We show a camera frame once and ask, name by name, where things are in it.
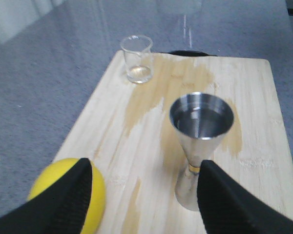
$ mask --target yellow lemon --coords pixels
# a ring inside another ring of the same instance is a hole
[[[77,163],[77,158],[66,158],[47,166],[35,181],[27,200],[31,200],[47,189],[71,167]],[[101,220],[105,209],[105,184],[100,171],[92,166],[92,191],[89,208],[81,234],[93,234]]]

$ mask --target wooden cutting board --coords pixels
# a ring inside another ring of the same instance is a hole
[[[174,100],[194,91],[217,95],[234,111],[234,125],[211,158],[293,219],[293,162],[269,62],[154,54],[154,66],[151,81],[133,84],[117,52],[55,157],[88,157],[104,175],[106,210],[97,233],[205,233],[199,212],[175,198],[186,158],[168,119]]]

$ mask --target gray table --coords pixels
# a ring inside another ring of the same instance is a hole
[[[154,52],[268,59],[293,156],[285,1],[206,0],[201,10],[178,2],[68,0],[0,45],[0,216],[25,202],[128,35],[148,35]]]

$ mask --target clear liquid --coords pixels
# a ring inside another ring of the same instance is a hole
[[[133,66],[129,68],[128,76],[130,81],[144,83],[152,77],[151,69],[146,66]]]
[[[229,128],[226,118],[210,109],[182,112],[174,125],[180,132],[193,138],[216,137]]]

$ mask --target jigger cup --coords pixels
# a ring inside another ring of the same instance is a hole
[[[177,179],[176,198],[188,210],[199,211],[196,189],[201,162],[210,159],[231,128],[233,112],[219,97],[195,92],[178,98],[169,118],[188,160]]]

